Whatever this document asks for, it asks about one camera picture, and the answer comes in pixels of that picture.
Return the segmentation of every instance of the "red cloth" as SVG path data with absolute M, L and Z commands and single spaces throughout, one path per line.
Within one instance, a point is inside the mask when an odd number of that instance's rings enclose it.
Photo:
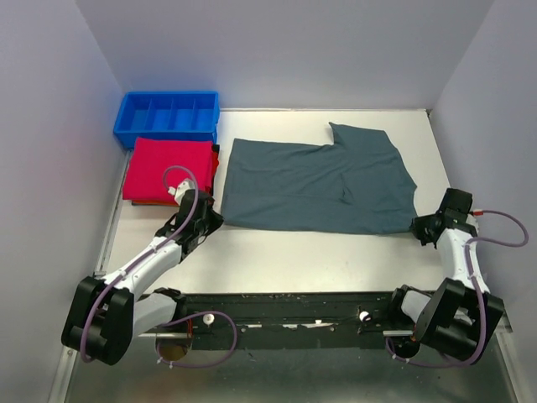
M 171 165 L 182 165 L 194 173 L 201 191 L 211 192 L 216 172 L 211 141 L 136 140 L 133 156 L 123 185 L 123 200 L 140 204 L 175 206 L 174 198 L 164 188 L 162 176 Z M 189 176 L 182 170 L 172 170 L 166 180 L 177 187 Z

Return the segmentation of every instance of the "gray cloth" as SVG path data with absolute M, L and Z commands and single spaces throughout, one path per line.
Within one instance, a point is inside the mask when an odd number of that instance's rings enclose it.
M 330 125 L 334 145 L 236 139 L 222 200 L 225 222 L 284 231 L 408 231 L 416 185 L 386 133 Z

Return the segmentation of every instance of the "white table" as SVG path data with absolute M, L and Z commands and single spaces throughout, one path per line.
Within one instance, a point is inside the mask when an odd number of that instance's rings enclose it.
M 225 111 L 218 124 L 220 210 L 235 138 L 331 144 L 328 122 L 386 131 L 418 186 L 419 215 L 434 212 L 449 186 L 425 111 Z M 175 212 L 172 207 L 120 203 L 108 272 L 147 246 Z M 435 290 L 443 280 L 440 256 L 409 233 L 392 236 L 275 232 L 223 226 L 180 266 L 149 289 L 185 293 L 329 292 L 393 290 L 402 284 Z

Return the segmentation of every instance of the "white wall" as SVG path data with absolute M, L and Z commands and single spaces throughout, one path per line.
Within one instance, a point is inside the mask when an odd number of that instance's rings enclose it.
M 493 0 L 76 0 L 123 89 L 432 107 Z
M 451 184 L 474 193 L 479 207 L 511 212 L 530 232 L 523 249 L 479 247 L 491 291 L 507 304 L 529 379 L 537 378 L 535 21 L 535 0 L 497 0 L 431 116 Z M 513 224 L 482 221 L 487 236 L 521 239 Z
M 116 83 L 72 0 L 0 12 L 0 398 L 47 401 L 123 153 Z

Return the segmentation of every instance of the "blue tray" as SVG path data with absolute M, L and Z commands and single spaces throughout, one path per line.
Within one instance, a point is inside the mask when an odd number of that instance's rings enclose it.
M 138 137 L 216 143 L 218 92 L 128 92 L 114 134 L 126 149 Z

